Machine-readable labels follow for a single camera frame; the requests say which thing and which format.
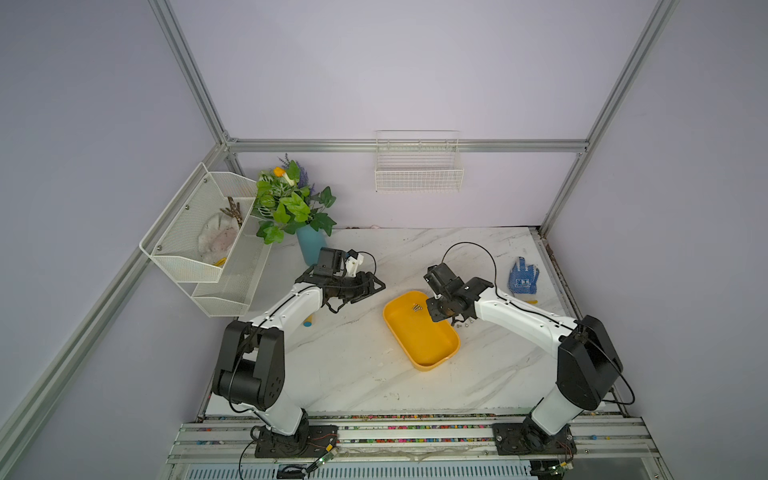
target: yellow tray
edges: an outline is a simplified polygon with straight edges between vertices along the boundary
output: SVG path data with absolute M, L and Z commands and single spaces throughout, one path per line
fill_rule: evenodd
M 412 291 L 384 307 L 384 321 L 413 366 L 422 372 L 434 369 L 458 352 L 462 341 L 451 323 L 435 323 L 427 312 L 427 296 Z

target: marble tabletop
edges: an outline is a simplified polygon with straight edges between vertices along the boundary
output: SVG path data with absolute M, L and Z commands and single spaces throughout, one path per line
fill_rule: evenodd
M 535 406 L 554 385 L 556 364 L 526 339 L 476 320 L 456 329 L 462 344 L 455 356 L 420 372 L 384 323 L 382 310 L 390 300 L 410 290 L 432 295 L 423 279 L 426 268 L 439 263 L 448 247 L 462 241 L 479 243 L 493 254 L 498 287 L 505 292 L 518 257 L 536 264 L 541 271 L 537 306 L 565 314 L 527 227 L 334 230 L 329 247 L 376 256 L 376 276 L 386 290 L 345 306 L 337 315 L 323 308 L 315 313 L 312 326 L 300 326 L 286 339 L 283 395 L 314 415 L 508 411 Z M 490 257 L 473 245 L 455 247 L 445 262 L 464 281 L 473 276 L 493 278 Z M 281 298 L 305 269 L 294 236 L 273 245 L 251 306 L 253 316 Z M 232 412 L 226 401 L 211 396 L 206 414 Z

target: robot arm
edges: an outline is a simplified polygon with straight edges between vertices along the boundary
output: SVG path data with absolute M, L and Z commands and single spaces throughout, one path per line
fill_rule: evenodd
M 435 292 L 427 300 L 432 321 L 461 316 L 483 319 L 511 330 L 558 361 L 555 387 L 538 403 L 522 425 L 524 450 L 541 451 L 582 410 L 594 410 L 622 369 L 613 343 L 600 320 L 559 316 L 499 293 L 480 278 L 464 283 L 444 263 L 424 276 Z
M 296 279 L 279 302 L 247 322 L 234 320 L 224 331 L 214 393 L 230 405 L 253 411 L 270 434 L 285 437 L 285 445 L 302 448 L 306 444 L 306 413 L 280 395 L 285 382 L 285 337 L 325 305 L 336 313 L 347 303 L 384 290 L 386 285 L 373 273 L 357 271 L 363 261 L 363 255 L 354 250 L 321 249 L 318 263 Z M 333 298 L 342 300 L 336 310 L 329 303 Z M 243 359 L 244 353 L 254 349 L 259 352 L 255 361 Z

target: wire basket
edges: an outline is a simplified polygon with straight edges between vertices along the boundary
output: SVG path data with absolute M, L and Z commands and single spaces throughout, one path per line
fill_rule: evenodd
M 144 249 L 144 240 L 141 243 L 144 253 L 174 282 L 218 282 L 230 258 L 220 266 L 204 262 L 198 250 L 197 238 L 213 215 L 220 213 L 221 208 L 229 207 L 227 197 L 232 197 L 235 203 L 240 203 L 240 212 L 244 214 L 245 220 L 243 227 L 256 200 L 255 181 L 230 172 L 205 171 L 205 176 L 187 198 L 184 207 L 179 209 L 159 241 L 149 251 Z M 237 232 L 230 252 L 237 247 L 243 227 Z
M 377 192 L 458 192 L 463 179 L 457 131 L 376 132 Z
M 159 230 L 164 212 L 141 240 L 139 248 L 206 315 L 244 315 L 250 308 L 270 252 L 270 245 L 257 237 L 258 219 L 250 215 L 256 200 L 256 182 L 230 172 L 209 172 L 203 164 L 192 173 L 190 179 L 193 178 L 200 180 L 167 229 L 157 241 L 152 240 L 157 238 L 154 232 Z M 240 203 L 243 225 L 237 231 L 227 260 L 215 266 L 203 261 L 198 237 L 212 216 L 221 212 L 221 208 L 229 207 L 227 197 Z M 166 211 L 173 205 L 172 201 Z

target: blue dotted work glove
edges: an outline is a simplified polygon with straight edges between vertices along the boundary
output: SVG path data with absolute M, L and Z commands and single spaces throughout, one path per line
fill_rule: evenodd
M 517 263 L 509 272 L 509 291 L 512 293 L 536 293 L 536 280 L 538 280 L 538 268 L 535 265 L 526 265 L 525 258 L 518 257 Z

